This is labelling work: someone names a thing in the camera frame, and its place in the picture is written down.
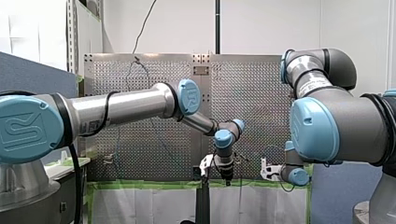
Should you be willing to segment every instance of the green tape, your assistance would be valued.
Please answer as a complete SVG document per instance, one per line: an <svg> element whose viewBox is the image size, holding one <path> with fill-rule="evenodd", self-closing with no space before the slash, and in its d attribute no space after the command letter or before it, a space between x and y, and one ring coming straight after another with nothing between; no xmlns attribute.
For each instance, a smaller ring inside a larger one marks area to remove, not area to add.
<svg viewBox="0 0 396 224"><path fill-rule="evenodd" d="M308 172L309 176L314 174L314 164L305 166L305 170ZM311 223L311 197L312 197L312 182L307 185L306 191L306 212L305 212L305 223Z"/></svg>
<svg viewBox="0 0 396 224"><path fill-rule="evenodd" d="M313 174L313 165L305 166L305 170L309 175ZM225 181L219 179L210 180L210 188L239 188L241 186L240 179L235 179L231 182L230 187L225 186ZM266 181L266 180L242 180L242 186L260 187L260 188L275 188L280 189L279 182ZM283 186L291 189L292 185L284 183ZM201 181L144 181L144 180L121 180L116 181L101 181L101 182L88 182L87 184L87 202L88 202L88 223L92 224L92 207L93 207L93 194L99 189L198 189L201 187ZM306 224L310 222L311 215L311 183L304 187L295 187L296 189L307 189L306 193Z"/></svg>

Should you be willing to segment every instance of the white wall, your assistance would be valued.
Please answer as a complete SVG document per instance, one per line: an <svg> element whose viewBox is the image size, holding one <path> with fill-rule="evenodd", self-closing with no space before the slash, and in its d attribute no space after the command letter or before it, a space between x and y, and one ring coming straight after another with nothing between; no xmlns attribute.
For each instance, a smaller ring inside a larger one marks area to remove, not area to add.
<svg viewBox="0 0 396 224"><path fill-rule="evenodd" d="M132 52L149 0L104 0L104 51ZM214 1L158 1L136 52L207 53L214 49Z"/></svg>
<svg viewBox="0 0 396 224"><path fill-rule="evenodd" d="M319 48L320 0L221 1L221 53Z"/></svg>
<svg viewBox="0 0 396 224"><path fill-rule="evenodd" d="M148 0L104 0L104 51L132 52ZM319 0L221 1L221 53L281 54L319 47ZM215 1L158 1L136 52L215 51Z"/></svg>
<svg viewBox="0 0 396 224"><path fill-rule="evenodd" d="M353 93L383 92L389 75L392 0L322 0L320 46L348 54L358 71Z"/></svg>

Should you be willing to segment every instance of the metal bracket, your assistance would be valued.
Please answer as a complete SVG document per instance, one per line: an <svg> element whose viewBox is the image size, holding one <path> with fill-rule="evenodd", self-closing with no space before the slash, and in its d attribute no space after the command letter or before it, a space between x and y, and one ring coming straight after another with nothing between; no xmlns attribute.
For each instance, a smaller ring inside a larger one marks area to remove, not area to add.
<svg viewBox="0 0 396 224"><path fill-rule="evenodd" d="M282 165L271 165L267 164L267 159L262 158L262 170L260 171L260 175L262 178L269 181L281 181L280 171L282 169Z"/></svg>
<svg viewBox="0 0 396 224"><path fill-rule="evenodd" d="M195 76L209 76L209 66L194 66Z"/></svg>

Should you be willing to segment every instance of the metal pole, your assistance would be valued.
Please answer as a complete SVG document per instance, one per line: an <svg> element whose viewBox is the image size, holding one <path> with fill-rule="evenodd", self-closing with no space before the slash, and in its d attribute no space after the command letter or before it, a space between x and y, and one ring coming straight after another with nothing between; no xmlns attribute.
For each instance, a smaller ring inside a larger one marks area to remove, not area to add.
<svg viewBox="0 0 396 224"><path fill-rule="evenodd" d="M220 54L220 0L216 0L216 54Z"/></svg>

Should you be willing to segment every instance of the light blue joint cap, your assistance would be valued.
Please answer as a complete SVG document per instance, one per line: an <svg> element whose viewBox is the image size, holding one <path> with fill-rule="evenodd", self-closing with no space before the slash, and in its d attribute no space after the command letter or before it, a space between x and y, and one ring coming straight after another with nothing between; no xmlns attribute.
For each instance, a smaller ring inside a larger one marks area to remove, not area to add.
<svg viewBox="0 0 396 224"><path fill-rule="evenodd" d="M294 150L294 144L292 141L287 141L285 143L285 151L290 151L290 150Z"/></svg>
<svg viewBox="0 0 396 224"><path fill-rule="evenodd" d="M332 113L320 101L305 97L290 111L291 140L300 156L331 161L338 153L340 136Z"/></svg>
<svg viewBox="0 0 396 224"><path fill-rule="evenodd" d="M385 91L383 96L392 96L392 97L395 97L395 96L396 96L396 89L392 89L392 90L387 90L387 91Z"/></svg>
<svg viewBox="0 0 396 224"><path fill-rule="evenodd" d="M38 160L55 149L64 136L58 111L31 96L0 99L0 162Z"/></svg>
<svg viewBox="0 0 396 224"><path fill-rule="evenodd" d="M245 122L244 121L242 121L241 119L233 119L233 122L235 122L242 131L245 130Z"/></svg>
<svg viewBox="0 0 396 224"><path fill-rule="evenodd" d="M309 182L309 174L302 168L295 168L289 173L289 182L295 186L305 186Z"/></svg>
<svg viewBox="0 0 396 224"><path fill-rule="evenodd" d="M223 129L215 133L214 139L217 148L225 148L233 142L233 134L230 131Z"/></svg>
<svg viewBox="0 0 396 224"><path fill-rule="evenodd" d="M201 106L201 92L191 79L182 79L178 83L177 98L180 111L184 115L195 114Z"/></svg>

